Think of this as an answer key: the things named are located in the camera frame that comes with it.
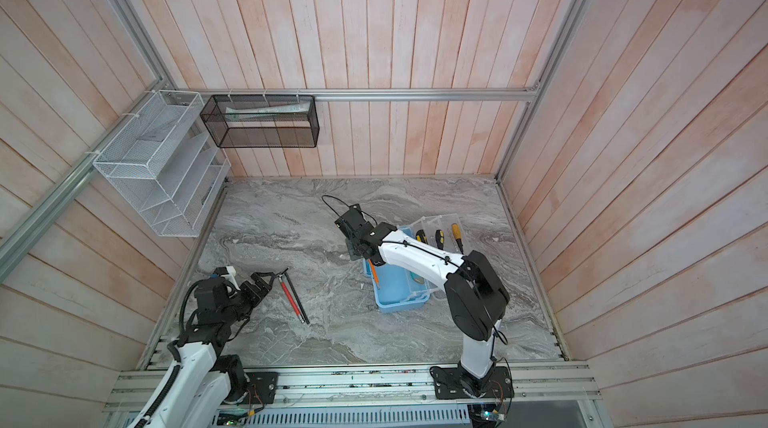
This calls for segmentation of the black hex key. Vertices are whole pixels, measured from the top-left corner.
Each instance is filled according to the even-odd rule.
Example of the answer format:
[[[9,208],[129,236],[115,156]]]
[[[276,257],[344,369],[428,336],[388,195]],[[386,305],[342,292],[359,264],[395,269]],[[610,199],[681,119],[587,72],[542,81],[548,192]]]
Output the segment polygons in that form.
[[[293,293],[293,297],[295,298],[295,300],[296,300],[296,302],[298,304],[298,307],[299,307],[299,309],[301,311],[301,314],[303,315],[303,318],[304,318],[303,324],[309,325],[310,324],[310,320],[309,320],[309,318],[307,316],[307,313],[306,313],[306,311],[305,311],[305,309],[303,307],[303,304],[302,304],[302,302],[300,300],[300,297],[298,296],[298,293],[297,293],[297,291],[295,289],[295,286],[294,286],[294,284],[293,284],[293,282],[291,280],[291,277],[290,277],[290,275],[288,273],[288,270],[285,270],[282,275],[284,276],[284,278],[286,280],[286,283],[288,284],[288,287],[291,289],[291,291]]]

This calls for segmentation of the yellow black utility knife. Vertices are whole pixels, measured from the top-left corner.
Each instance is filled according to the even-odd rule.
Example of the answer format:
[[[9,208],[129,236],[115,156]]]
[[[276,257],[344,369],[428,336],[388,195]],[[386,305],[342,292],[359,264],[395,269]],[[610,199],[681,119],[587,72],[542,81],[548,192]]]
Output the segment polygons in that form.
[[[428,244],[428,238],[424,230],[420,229],[416,232],[416,239],[423,244]]]

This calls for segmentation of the light blue plastic tool box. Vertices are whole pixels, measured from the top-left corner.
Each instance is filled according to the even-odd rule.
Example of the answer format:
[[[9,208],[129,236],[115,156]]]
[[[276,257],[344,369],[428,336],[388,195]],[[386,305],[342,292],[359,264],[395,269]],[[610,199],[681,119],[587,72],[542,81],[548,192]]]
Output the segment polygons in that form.
[[[438,215],[422,217],[409,224],[402,225],[399,230],[409,239],[409,244],[420,244],[420,249],[411,246],[387,245],[387,264],[376,266],[380,289],[374,286],[368,260],[362,261],[365,275],[372,283],[376,305],[380,312],[392,314],[401,311],[422,308],[434,295],[443,294],[446,276],[458,270],[463,263],[463,254],[456,246],[452,236],[451,225],[457,223],[461,227],[457,215]],[[428,244],[416,239],[416,232],[424,230]],[[445,247],[439,250],[435,245],[435,231],[442,230],[445,235]],[[415,283],[411,274],[415,273],[424,278],[423,285]]]

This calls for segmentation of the teal tool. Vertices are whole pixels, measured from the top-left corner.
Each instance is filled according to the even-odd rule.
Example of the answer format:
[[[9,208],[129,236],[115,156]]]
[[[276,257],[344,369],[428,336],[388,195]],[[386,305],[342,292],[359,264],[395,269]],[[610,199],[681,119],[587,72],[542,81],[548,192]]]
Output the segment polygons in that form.
[[[424,278],[421,277],[421,276],[416,275],[415,273],[411,274],[411,278],[417,284],[423,285],[425,283]]]

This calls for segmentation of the black yellow handled screwdriver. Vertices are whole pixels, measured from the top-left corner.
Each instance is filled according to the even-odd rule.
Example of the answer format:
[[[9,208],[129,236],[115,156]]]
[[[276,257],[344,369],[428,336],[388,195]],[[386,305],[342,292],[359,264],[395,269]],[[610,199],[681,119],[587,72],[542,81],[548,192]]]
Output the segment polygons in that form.
[[[445,235],[440,229],[435,231],[435,245],[439,250],[443,250],[445,247]]]

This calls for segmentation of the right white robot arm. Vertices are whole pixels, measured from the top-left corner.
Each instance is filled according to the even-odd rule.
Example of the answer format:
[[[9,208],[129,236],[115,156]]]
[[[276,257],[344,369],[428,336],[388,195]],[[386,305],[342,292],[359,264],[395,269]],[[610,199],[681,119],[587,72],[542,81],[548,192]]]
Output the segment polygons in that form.
[[[392,224],[374,225],[358,204],[348,206],[335,226],[351,254],[375,267],[403,268],[445,293],[451,319],[462,332],[462,354],[456,367],[429,369],[438,399],[513,396],[510,369],[499,366],[494,357],[496,343],[507,342],[500,324],[510,294],[485,255],[451,253]]]

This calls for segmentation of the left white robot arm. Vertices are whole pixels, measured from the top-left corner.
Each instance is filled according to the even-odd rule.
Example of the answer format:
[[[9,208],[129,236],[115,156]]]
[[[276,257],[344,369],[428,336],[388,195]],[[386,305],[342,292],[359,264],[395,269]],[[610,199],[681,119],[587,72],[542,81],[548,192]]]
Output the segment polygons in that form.
[[[208,427],[223,404],[247,403],[242,419],[274,402],[278,374],[248,373],[239,356],[223,350],[239,335],[233,326],[250,322],[277,278],[256,272],[239,283],[226,266],[192,283],[179,310],[179,335],[167,345],[172,362],[133,427]]]

